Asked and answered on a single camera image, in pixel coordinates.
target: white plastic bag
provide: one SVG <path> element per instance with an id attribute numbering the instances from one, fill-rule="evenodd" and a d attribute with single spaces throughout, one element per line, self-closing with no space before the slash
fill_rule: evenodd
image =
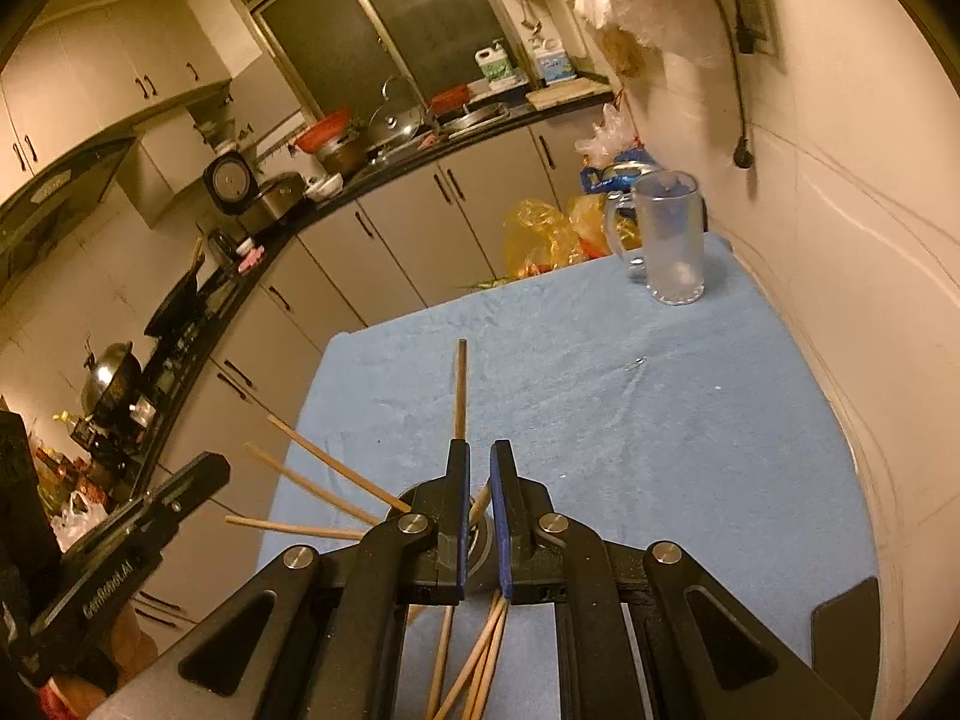
<path id="1" fill-rule="evenodd" d="M 613 20 L 642 46 L 675 53 L 701 67 L 727 54 L 723 23 L 713 0 L 611 0 Z"/>
<path id="2" fill-rule="evenodd" d="M 575 151 L 587 157 L 587 162 L 597 170 L 613 162 L 621 151 L 634 144 L 634 128 L 626 110 L 618 111 L 611 103 L 603 106 L 603 124 L 594 124 L 595 133 L 589 141 L 573 143 Z"/>
<path id="3" fill-rule="evenodd" d="M 70 500 L 64 510 L 54 517 L 50 524 L 61 552 L 66 552 L 84 533 L 95 528 L 104 519 L 107 519 L 107 510 L 103 504 L 91 503 L 80 490 L 74 490 L 70 493 Z"/>

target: triangular cutout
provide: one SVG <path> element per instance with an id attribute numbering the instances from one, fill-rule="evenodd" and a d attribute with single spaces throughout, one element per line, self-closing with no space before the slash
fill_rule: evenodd
<path id="1" fill-rule="evenodd" d="M 723 690 L 738 690 L 776 671 L 774 656 L 760 647 L 712 595 L 702 587 L 692 587 L 685 598 Z"/>
<path id="2" fill-rule="evenodd" d="M 275 596 L 265 592 L 186 656 L 179 665 L 184 680 L 220 696 L 236 693 L 256 643 L 270 619 Z"/>

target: frying pan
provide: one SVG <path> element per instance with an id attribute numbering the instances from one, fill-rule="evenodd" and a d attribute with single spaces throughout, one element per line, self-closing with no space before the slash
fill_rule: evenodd
<path id="1" fill-rule="evenodd" d="M 176 282 L 160 307 L 147 322 L 147 329 L 143 331 L 150 338 L 162 338 L 179 328 L 186 319 L 193 314 L 197 307 L 197 274 L 205 260 L 203 254 L 203 236 L 197 239 L 193 250 L 193 262 L 189 271 L 186 271 L 181 280 Z"/>

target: range hood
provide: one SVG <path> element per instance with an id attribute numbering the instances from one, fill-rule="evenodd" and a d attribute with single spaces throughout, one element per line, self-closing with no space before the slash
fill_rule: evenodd
<path id="1" fill-rule="evenodd" d="M 136 138 L 81 146 L 0 205 L 0 304 L 20 276 L 100 203 Z"/>

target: black countertop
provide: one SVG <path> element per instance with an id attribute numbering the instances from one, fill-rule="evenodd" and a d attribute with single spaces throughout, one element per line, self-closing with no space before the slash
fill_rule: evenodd
<path id="1" fill-rule="evenodd" d="M 422 151 L 412 151 L 408 158 L 395 164 L 379 169 L 365 167 L 330 200 L 317 205 L 304 199 L 304 201 L 291 208 L 281 220 L 257 234 L 256 240 L 258 244 L 265 248 L 265 253 L 263 259 L 255 268 L 242 276 L 232 277 L 227 277 L 227 274 L 217 271 L 216 274 L 210 276 L 210 280 L 201 288 L 202 290 L 210 290 L 208 285 L 211 283 L 215 286 L 220 284 L 217 290 L 210 290 L 210 292 L 216 293 L 215 296 L 219 305 L 215 311 L 208 313 L 202 327 L 200 327 L 200 332 L 191 341 L 186 365 L 181 370 L 174 388 L 165 397 L 163 403 L 157 404 L 157 416 L 154 423 L 152 423 L 150 430 L 147 430 L 147 434 L 141 442 L 140 451 L 133 457 L 139 466 L 139 471 L 136 474 L 136 480 L 133 481 L 133 492 L 131 494 L 133 496 L 141 495 L 150 487 L 150 480 L 154 475 L 157 464 L 160 462 L 163 447 L 170 437 L 176 418 L 181 409 L 184 408 L 193 385 L 200 376 L 203 365 L 213 353 L 220 342 L 220 338 L 227 331 L 230 322 L 236 317 L 237 312 L 253 291 L 261 276 L 265 274 L 272 262 L 280 255 L 283 247 L 296 234 L 353 201 L 361 199 L 369 191 L 389 184 L 392 180 L 400 178 L 418 167 L 442 159 L 454 151 L 460 151 L 462 148 L 473 146 L 474 143 L 481 143 L 505 132 L 520 129 L 520 127 L 529 127 L 530 124 L 542 122 L 545 119 L 552 119 L 555 116 L 572 111 L 612 102 L 613 94 L 606 92 L 579 100 L 571 100 L 570 103 L 563 103 L 542 111 L 536 111 L 529 106 L 512 108 L 510 118 L 504 119 L 504 121 L 491 124 L 489 127 L 477 128 L 459 138 L 440 141 L 435 146 L 424 148 Z"/>

